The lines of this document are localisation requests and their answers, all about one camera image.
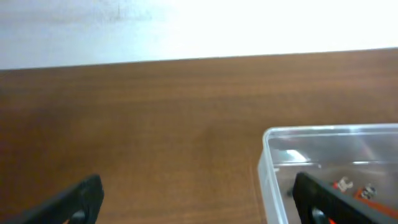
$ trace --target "wood grain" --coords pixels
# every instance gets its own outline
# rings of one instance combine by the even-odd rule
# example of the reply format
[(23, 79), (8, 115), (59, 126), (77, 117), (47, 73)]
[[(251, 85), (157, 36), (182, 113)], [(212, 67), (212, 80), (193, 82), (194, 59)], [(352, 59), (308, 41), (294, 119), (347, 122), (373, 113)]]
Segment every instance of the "wood grain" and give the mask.
[(98, 223), (265, 223), (273, 126), (398, 122), (398, 50), (0, 72), (0, 217), (91, 173)]

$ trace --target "clear plastic bin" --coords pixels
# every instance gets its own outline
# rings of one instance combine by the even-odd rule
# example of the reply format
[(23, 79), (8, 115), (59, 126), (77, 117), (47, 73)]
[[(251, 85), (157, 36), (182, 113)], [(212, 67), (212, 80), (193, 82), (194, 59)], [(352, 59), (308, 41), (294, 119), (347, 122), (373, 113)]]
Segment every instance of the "clear plastic bin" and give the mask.
[(287, 194), (300, 171), (328, 182), (347, 177), (352, 191), (372, 184), (375, 201), (398, 208), (398, 124), (270, 128), (262, 141), (258, 172), (268, 223), (300, 223)]

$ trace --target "transparent box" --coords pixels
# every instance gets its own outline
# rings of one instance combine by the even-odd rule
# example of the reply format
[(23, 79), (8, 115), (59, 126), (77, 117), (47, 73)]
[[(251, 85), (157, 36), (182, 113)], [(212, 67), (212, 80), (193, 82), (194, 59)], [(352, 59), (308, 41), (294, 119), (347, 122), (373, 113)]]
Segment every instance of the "transparent box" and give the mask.
[(366, 184), (374, 200), (398, 209), (398, 124), (270, 128), (263, 135), (258, 165), (268, 223), (300, 223), (287, 192), (305, 171), (334, 182), (347, 177), (352, 192)]

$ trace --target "wooden table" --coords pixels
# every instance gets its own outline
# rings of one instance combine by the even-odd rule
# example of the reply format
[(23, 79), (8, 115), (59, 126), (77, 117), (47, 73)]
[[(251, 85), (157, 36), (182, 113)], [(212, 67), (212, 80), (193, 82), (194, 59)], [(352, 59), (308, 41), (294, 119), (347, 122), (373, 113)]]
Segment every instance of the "wooden table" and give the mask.
[(0, 72), (0, 217), (99, 173), (98, 223), (265, 223), (273, 126), (398, 121), (398, 50)]

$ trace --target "white wall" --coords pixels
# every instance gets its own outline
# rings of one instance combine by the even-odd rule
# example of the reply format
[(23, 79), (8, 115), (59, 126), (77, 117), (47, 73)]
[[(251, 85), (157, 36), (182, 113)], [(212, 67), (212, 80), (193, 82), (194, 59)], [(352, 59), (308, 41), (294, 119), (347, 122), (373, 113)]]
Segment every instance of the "white wall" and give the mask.
[(398, 46), (395, 1), (5, 0), (0, 69)]

